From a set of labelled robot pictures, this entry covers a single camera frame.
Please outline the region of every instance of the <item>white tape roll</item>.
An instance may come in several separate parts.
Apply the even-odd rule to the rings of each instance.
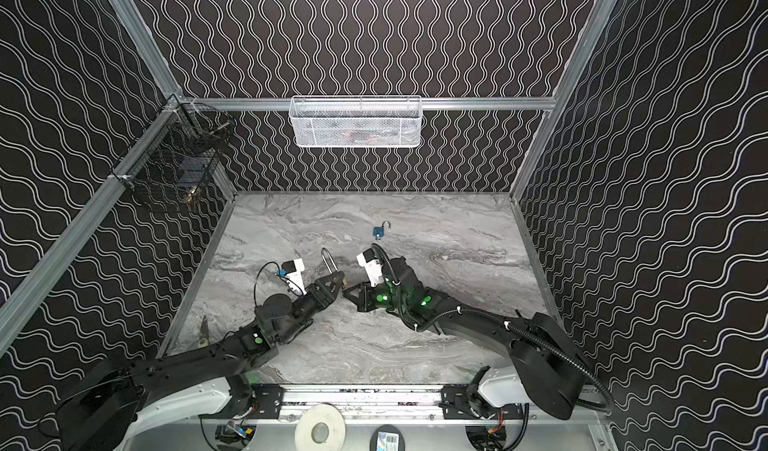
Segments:
[[[328,427],[328,437],[318,443],[312,437],[312,430],[321,423]],[[339,410],[329,404],[318,404],[299,418],[293,442],[298,451],[340,451],[345,437],[346,426]]]

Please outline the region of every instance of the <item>gray marble surface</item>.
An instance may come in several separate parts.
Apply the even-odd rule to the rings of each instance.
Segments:
[[[356,255],[373,226],[379,242],[405,256],[418,278],[472,306],[524,316],[544,310],[506,195],[246,195],[226,232],[172,353],[194,348],[207,317],[212,342],[253,318],[256,273],[267,261],[302,257],[304,282],[327,274],[327,247],[349,283],[365,281]],[[262,273],[256,299],[287,292]],[[456,337],[415,333],[383,310],[358,313],[340,297],[253,379],[277,383],[462,383],[508,358]]]

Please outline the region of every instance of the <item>patterned wall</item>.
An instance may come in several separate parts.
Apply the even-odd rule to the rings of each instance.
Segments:
[[[620,448],[768,448],[768,0],[620,0],[522,199]]]
[[[285,112],[246,112],[224,164],[241,191],[506,192],[540,111],[426,112],[417,148],[300,148]]]
[[[0,0],[0,305],[163,101],[106,0]]]
[[[135,0],[184,93],[550,96],[594,0]]]
[[[121,198],[0,359],[0,449],[59,449],[54,403],[106,357],[153,358],[224,210],[189,216]]]

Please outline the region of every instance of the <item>label with barcode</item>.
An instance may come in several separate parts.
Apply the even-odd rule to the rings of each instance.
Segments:
[[[400,435],[395,433],[379,433],[376,440],[376,451],[397,451]]]

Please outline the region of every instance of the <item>wire basket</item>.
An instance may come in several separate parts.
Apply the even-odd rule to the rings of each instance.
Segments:
[[[152,212],[197,211],[234,129],[232,116],[210,106],[185,104],[178,110],[121,178],[134,202]]]
[[[293,96],[288,111],[305,148],[415,148],[422,142],[421,96]]]

